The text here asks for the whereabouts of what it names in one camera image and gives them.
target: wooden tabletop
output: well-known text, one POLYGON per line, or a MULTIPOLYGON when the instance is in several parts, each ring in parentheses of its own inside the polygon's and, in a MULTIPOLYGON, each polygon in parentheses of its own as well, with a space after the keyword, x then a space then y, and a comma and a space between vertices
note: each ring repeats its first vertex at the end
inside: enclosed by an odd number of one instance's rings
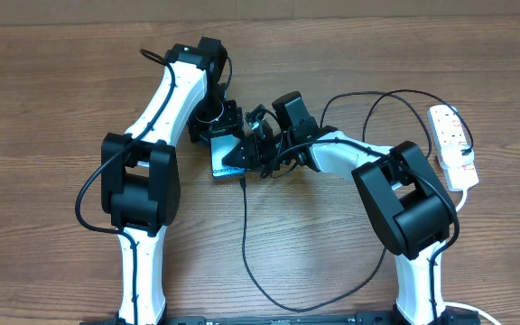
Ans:
MULTIPOLYGON (((105 134, 124 132, 160 83, 161 67, 138 50, 165 53, 202 35, 226 46, 234 61, 228 93, 244 111, 294 90, 318 117, 329 98, 357 90, 413 88, 456 106, 475 136, 480 184, 443 257, 443 296, 520 324, 520 16, 0 28, 0 324, 78 324, 117 312, 119 244, 79 225, 75 197, 99 165, 105 134)), ((436 104, 404 96, 425 120, 436 104)), ((342 99, 325 122, 359 138, 375 99, 342 99)), ((411 112, 388 99, 367 141, 404 140, 427 149, 411 112)), ((186 132, 178 161, 181 206, 164 255, 169 315, 291 314, 246 274, 237 179, 214 181, 209 149, 186 132)), ((277 181, 249 175, 248 199, 248 262, 277 301, 323 302, 374 269, 382 246, 352 181, 306 168, 277 181)), ((98 184, 83 210, 109 226, 98 184)), ((310 314, 388 310, 396 294, 387 255, 364 289, 310 314)))

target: white power strip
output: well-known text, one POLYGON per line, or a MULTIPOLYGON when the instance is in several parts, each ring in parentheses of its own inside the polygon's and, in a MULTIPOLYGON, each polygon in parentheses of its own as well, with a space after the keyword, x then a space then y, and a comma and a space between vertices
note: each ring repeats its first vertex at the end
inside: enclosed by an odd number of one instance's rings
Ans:
POLYGON ((465 157, 459 155, 463 147, 468 147, 459 118, 446 105, 431 107, 428 117, 449 190, 462 191, 477 185, 474 153, 465 157))

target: wall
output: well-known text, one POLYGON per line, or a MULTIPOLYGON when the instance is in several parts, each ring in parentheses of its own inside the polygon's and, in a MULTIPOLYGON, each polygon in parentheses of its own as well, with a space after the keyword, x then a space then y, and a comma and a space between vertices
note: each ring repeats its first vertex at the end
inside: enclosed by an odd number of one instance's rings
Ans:
POLYGON ((520 0, 0 0, 0 25, 520 14, 520 0))

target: white arm segment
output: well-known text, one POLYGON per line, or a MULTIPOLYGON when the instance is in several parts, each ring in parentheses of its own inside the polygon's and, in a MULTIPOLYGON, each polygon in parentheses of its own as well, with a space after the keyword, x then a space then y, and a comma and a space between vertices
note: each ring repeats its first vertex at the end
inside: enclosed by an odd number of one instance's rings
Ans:
MULTIPOLYGON (((391 146, 371 145, 349 138, 341 131, 330 132, 321 136, 319 140, 325 139, 342 139, 349 140, 355 144, 369 147, 374 151, 388 154, 393 148, 391 146)), ((334 173, 347 181, 353 181, 352 171, 365 163, 371 163, 378 157, 362 152, 355 147, 347 144, 313 144, 311 146, 311 157, 316 167, 321 172, 334 173)))
MULTIPOLYGON (((173 90, 170 102, 166 105, 162 115, 158 118, 153 130, 145 135, 143 141, 155 144, 164 140, 168 145, 176 146, 181 130, 188 122, 192 110, 206 95, 208 80, 206 71, 196 68, 195 64, 176 61, 171 64, 175 74, 176 88, 173 90)), ((168 92, 172 77, 165 67, 162 83, 153 95, 152 101, 144 113, 125 132, 136 138, 152 120, 155 113, 162 106, 168 92)))
MULTIPOLYGON (((162 226, 155 237, 149 237, 144 230, 125 227, 137 244, 137 321, 138 325, 157 324, 163 315, 166 299, 162 288, 162 261, 163 237, 166 226, 162 226)), ((125 323, 134 323, 134 303, 132 301, 132 272, 134 256, 130 248, 130 241, 118 235, 122 247, 122 264, 124 278, 124 295, 118 317, 125 319, 125 323)))
MULTIPOLYGON (((422 250, 414 260, 404 255, 396 255, 396 275, 398 277, 398 298, 396 308, 408 322, 414 325, 429 324, 432 319, 431 282, 429 280, 429 260, 432 253, 445 245, 436 242, 422 250)), ((441 294, 441 256, 437 256, 434 266, 434 297, 437 315, 445 310, 441 294)))

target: power outlet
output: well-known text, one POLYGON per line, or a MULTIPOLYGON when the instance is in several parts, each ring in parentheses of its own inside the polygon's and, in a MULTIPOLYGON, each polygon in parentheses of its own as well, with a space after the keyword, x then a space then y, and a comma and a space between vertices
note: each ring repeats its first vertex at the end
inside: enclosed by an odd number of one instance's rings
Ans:
POLYGON ((444 163, 442 158, 443 149, 457 145, 467 145, 467 137, 462 129, 459 117, 451 112, 450 108, 446 105, 431 107, 428 112, 428 117, 432 137, 437 146, 437 158, 444 170, 444 177, 449 190, 466 190, 478 184, 477 169, 475 168, 474 162, 450 167, 444 163))

